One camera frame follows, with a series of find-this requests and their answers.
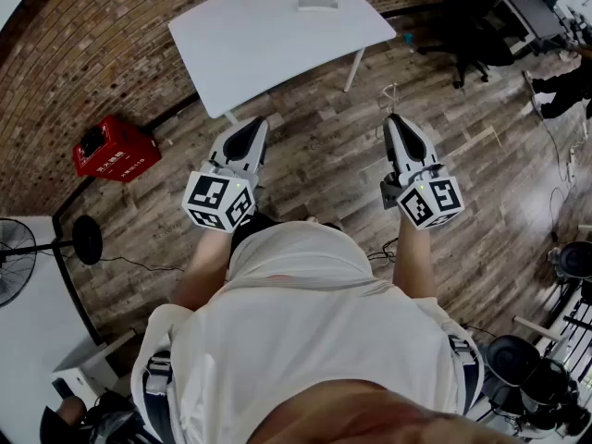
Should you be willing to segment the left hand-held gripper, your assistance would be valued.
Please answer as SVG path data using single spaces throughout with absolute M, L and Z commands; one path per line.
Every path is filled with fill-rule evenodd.
M 267 133 L 266 119 L 251 117 L 215 139 L 209 157 L 191 172 L 181 202 L 194 224 L 232 233 L 251 220 Z

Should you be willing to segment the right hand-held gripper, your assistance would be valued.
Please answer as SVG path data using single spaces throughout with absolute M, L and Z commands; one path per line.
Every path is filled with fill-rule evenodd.
M 417 229 L 443 225 L 464 210 L 457 179 L 416 124 L 392 113 L 384 120 L 383 135 L 392 166 L 380 182 L 385 209 L 399 207 Z

